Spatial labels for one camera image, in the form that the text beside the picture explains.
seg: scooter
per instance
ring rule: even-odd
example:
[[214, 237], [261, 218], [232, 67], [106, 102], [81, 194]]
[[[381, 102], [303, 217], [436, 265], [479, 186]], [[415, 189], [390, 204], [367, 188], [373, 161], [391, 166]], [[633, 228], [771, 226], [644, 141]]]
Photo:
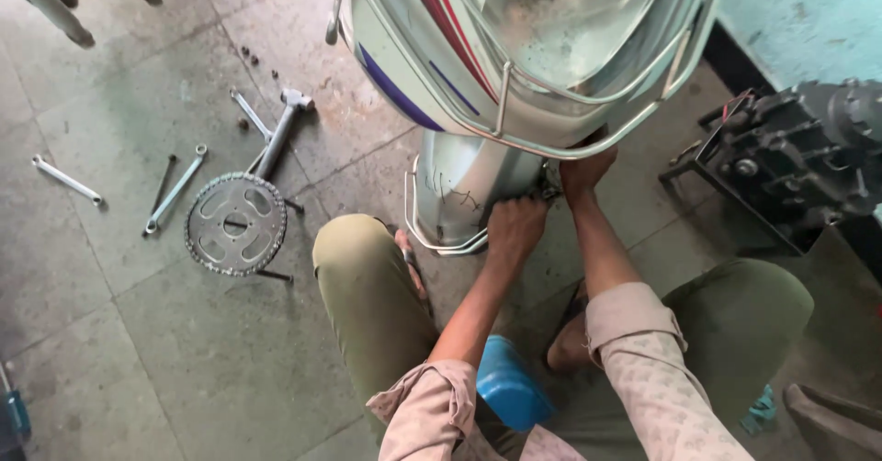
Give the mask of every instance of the scooter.
[[[551, 160], [609, 149], [671, 97], [698, 65], [719, 2], [334, 0], [325, 41], [343, 38], [422, 127], [405, 175], [407, 227], [456, 256], [486, 244], [494, 202], [548, 192]], [[623, 110], [631, 116], [610, 129]]]

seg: knee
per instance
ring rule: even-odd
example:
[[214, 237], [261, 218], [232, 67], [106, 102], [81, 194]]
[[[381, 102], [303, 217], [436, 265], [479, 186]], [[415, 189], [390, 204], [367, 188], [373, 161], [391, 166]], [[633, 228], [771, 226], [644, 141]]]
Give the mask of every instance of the knee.
[[394, 248], [394, 240], [383, 223], [360, 213], [344, 215], [323, 226], [312, 247], [312, 265], [357, 270]]
[[744, 293], [765, 308], [775, 309], [781, 318], [800, 322], [804, 326], [815, 308], [814, 299], [803, 283], [776, 264], [736, 259], [718, 268], [721, 275], [735, 281]]

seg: mechanic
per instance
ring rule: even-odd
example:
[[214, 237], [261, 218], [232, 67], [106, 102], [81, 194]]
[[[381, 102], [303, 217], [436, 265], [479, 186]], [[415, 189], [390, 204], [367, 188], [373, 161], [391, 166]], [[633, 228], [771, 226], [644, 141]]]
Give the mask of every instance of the mechanic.
[[318, 285], [381, 460], [752, 459], [727, 428], [800, 338], [812, 299], [776, 265], [734, 260], [660, 300], [594, 194], [615, 159], [612, 149], [560, 166], [585, 279], [543, 361], [555, 374], [593, 367], [597, 377], [527, 433], [500, 422], [475, 375], [506, 291], [543, 235], [546, 202], [493, 207], [486, 262], [440, 334], [402, 230], [393, 236], [365, 215], [321, 229]]

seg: blue wall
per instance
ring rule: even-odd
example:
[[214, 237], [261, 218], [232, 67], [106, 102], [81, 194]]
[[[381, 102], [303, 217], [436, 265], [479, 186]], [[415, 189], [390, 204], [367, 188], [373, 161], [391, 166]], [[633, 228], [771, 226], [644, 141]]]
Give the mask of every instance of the blue wall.
[[720, 21], [779, 90], [882, 80], [882, 0], [723, 0]]

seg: hand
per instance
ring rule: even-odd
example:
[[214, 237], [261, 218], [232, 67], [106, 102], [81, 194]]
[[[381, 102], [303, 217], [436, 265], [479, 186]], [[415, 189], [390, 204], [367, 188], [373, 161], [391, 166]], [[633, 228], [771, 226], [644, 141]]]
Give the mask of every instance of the hand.
[[594, 188], [616, 161], [618, 148], [613, 146], [594, 156], [560, 163], [560, 181], [570, 209], [575, 210], [585, 200], [596, 201]]
[[493, 205], [487, 224], [488, 261], [523, 264], [545, 232], [547, 215], [548, 203], [541, 199], [522, 197]]

